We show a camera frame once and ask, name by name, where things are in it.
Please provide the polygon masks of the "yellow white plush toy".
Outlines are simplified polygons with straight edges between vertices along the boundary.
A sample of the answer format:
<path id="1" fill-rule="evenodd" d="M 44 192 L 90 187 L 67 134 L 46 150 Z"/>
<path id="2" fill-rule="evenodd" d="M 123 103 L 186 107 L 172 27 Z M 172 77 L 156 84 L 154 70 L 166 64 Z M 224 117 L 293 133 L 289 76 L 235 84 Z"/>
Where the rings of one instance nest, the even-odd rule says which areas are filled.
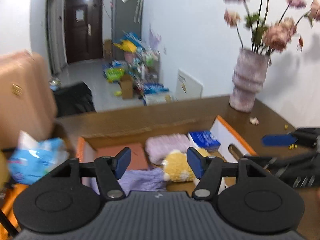
<path id="1" fill-rule="evenodd" d="M 186 191 L 190 196 L 199 182 L 187 162 L 187 154 L 171 151 L 162 161 L 163 179 L 168 191 Z"/>

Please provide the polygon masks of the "purple knit drawstring pouch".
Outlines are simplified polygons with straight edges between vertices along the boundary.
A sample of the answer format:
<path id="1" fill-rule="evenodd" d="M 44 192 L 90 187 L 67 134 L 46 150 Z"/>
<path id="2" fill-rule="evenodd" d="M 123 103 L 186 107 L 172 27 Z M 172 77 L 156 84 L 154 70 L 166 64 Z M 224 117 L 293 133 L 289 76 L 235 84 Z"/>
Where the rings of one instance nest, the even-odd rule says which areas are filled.
<path id="1" fill-rule="evenodd" d="M 118 180 L 126 195 L 131 191 L 166 191 L 167 182 L 161 168 L 149 170 L 127 170 Z"/>

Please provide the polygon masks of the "lilac fluffy towel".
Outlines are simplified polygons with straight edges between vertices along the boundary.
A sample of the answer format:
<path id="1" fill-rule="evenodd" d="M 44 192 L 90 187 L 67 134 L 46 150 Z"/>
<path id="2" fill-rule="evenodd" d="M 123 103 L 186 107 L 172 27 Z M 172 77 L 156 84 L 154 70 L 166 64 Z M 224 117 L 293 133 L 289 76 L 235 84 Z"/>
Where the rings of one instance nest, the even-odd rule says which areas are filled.
<path id="1" fill-rule="evenodd" d="M 161 165 L 163 159 L 172 151 L 178 150 L 185 153 L 189 147 L 192 145 L 184 134 L 150 137 L 145 142 L 145 151 L 149 161 L 155 165 Z"/>

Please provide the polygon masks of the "salmon pink folded cloth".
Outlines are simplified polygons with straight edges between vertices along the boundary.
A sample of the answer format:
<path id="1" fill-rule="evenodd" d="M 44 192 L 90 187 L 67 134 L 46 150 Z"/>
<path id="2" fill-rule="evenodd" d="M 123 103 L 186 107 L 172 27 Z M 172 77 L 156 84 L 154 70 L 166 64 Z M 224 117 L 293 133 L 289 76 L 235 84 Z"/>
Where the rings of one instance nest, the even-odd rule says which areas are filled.
<path id="1" fill-rule="evenodd" d="M 131 153 L 129 153 L 129 150 L 126 149 L 125 153 L 118 159 L 121 167 L 123 167 L 124 164 L 127 164 L 127 170 L 148 169 L 148 162 L 145 156 L 143 145 L 140 142 L 99 148 L 97 149 L 97 157 L 115 157 L 124 148 L 129 148 Z"/>

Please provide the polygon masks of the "orange cardboard box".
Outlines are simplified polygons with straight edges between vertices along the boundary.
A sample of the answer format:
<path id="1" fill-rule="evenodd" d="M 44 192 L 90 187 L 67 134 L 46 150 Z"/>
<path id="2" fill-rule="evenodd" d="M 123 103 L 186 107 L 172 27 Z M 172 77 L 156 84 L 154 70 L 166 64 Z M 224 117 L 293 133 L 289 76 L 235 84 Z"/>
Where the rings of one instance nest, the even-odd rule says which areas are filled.
<path id="1" fill-rule="evenodd" d="M 76 157 L 82 163 L 98 157 L 114 157 L 120 150 L 131 150 L 131 162 L 119 183 L 130 191 L 188 191 L 197 184 L 187 163 L 187 149 L 194 147 L 204 157 L 220 157 L 235 163 L 256 152 L 221 116 L 190 119 L 140 129 L 86 135 L 78 139 Z"/>

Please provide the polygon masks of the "pink ribbed vase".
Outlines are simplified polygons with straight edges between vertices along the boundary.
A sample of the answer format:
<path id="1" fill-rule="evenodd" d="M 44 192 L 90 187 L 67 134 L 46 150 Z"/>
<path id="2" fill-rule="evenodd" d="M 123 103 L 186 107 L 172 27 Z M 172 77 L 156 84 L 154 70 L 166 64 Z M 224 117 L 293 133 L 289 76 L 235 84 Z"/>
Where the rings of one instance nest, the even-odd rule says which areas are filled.
<path id="1" fill-rule="evenodd" d="M 269 61 L 269 56 L 240 49 L 232 76 L 234 88 L 229 98 L 233 109 L 244 113 L 252 111 L 256 94 L 263 88 Z"/>

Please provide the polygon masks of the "small cardboard box on floor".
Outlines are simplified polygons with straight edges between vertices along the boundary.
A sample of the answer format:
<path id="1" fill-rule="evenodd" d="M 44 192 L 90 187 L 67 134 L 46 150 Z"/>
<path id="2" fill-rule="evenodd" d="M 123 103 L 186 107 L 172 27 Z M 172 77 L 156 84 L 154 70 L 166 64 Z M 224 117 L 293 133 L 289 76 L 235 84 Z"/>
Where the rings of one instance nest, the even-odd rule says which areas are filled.
<path id="1" fill-rule="evenodd" d="M 123 100 L 133 98 L 133 79 L 130 75 L 125 74 L 120 80 L 121 97 Z"/>

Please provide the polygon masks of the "blue wet wipes pack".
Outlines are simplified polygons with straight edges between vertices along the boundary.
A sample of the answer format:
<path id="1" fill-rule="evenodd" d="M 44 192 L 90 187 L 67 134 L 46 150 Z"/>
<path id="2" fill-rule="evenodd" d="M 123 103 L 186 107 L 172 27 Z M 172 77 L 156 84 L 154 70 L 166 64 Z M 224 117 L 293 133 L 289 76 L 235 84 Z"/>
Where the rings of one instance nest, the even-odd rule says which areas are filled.
<path id="1" fill-rule="evenodd" d="M 69 158 L 61 138 L 37 141 L 20 131 L 18 145 L 8 160 L 8 169 L 14 181 L 31 185 Z"/>

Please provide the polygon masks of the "storage rack with clutter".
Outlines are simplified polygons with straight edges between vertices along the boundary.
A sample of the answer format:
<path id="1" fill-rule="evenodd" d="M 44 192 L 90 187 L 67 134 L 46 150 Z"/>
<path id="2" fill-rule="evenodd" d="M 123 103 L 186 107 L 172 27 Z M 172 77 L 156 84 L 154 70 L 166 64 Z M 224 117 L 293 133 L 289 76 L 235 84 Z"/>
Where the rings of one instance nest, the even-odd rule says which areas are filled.
<path id="1" fill-rule="evenodd" d="M 103 66 L 103 76 L 107 82 L 119 85 L 114 96 L 122 98 L 120 80 L 128 74 L 133 79 L 133 98 L 142 100 L 144 105 L 175 101 L 172 92 L 159 82 L 159 51 L 148 47 L 135 34 L 126 33 L 118 43 L 105 40 L 104 57 L 108 63 Z"/>

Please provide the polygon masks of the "dried pink flowers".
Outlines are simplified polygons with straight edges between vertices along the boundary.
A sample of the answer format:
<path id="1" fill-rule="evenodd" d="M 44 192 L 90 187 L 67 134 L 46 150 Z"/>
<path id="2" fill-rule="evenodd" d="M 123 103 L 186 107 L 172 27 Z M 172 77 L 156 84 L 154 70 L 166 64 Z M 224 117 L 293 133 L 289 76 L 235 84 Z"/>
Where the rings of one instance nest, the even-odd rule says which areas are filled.
<path id="1" fill-rule="evenodd" d="M 304 47 L 300 25 L 310 27 L 319 22 L 319 0 L 223 0 L 238 3 L 244 13 L 226 9 L 223 19 L 235 29 L 240 47 L 258 55 L 271 56 L 284 52 L 292 41 L 297 50 Z"/>

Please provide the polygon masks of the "peach hard-shell suitcase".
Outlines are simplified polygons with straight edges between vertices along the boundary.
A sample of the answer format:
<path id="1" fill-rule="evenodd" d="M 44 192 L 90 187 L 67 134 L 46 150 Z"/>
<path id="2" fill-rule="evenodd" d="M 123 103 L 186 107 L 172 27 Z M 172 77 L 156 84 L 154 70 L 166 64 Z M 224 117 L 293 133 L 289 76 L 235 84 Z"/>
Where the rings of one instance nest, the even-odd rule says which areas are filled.
<path id="1" fill-rule="evenodd" d="M 41 141 L 50 137 L 57 116 L 47 64 L 27 50 L 1 56 L 1 149 L 18 144 L 21 131 Z"/>

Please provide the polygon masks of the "dark brown entrance door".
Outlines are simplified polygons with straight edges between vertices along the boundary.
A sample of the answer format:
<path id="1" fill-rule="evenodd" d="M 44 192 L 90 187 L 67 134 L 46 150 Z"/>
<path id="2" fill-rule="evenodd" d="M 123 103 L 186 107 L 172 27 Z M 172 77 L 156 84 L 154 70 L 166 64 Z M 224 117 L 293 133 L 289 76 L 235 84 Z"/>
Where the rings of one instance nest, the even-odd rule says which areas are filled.
<path id="1" fill-rule="evenodd" d="M 67 63 L 103 57 L 103 0 L 64 0 Z"/>

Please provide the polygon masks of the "grey refrigerator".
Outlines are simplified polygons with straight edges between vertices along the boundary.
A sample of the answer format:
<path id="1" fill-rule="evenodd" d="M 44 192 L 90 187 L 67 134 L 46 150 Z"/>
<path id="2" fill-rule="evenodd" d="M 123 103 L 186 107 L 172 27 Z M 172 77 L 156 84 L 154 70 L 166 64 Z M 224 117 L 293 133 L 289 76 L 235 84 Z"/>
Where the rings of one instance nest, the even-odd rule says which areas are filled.
<path id="1" fill-rule="evenodd" d="M 142 9 L 144 0 L 112 0 L 112 42 L 120 42 L 126 33 L 138 38 L 142 34 Z"/>

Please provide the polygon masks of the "white board by wall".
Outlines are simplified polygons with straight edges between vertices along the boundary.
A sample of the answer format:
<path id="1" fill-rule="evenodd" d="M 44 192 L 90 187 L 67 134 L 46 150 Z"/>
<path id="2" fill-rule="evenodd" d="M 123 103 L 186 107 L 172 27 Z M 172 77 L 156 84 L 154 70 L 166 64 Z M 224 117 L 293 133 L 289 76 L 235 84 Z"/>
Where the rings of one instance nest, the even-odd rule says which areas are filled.
<path id="1" fill-rule="evenodd" d="M 200 99 L 203 85 L 187 73 L 178 70 L 175 98 L 177 101 Z"/>

